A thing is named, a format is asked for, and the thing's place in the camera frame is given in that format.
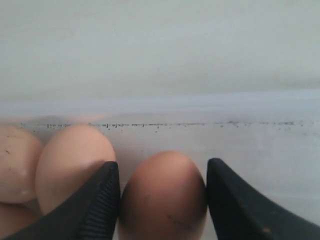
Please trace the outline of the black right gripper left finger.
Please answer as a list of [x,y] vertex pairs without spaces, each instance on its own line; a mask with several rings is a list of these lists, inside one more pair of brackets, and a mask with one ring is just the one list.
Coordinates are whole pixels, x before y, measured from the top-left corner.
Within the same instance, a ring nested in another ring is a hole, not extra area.
[[119,167],[107,161],[75,193],[9,240],[111,240],[121,198]]

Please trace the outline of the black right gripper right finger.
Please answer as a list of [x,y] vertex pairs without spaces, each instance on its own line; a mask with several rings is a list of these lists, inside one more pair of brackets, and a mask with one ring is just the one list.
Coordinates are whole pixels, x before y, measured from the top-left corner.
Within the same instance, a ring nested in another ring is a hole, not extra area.
[[271,201],[220,158],[207,163],[206,192],[219,240],[318,240],[320,227]]

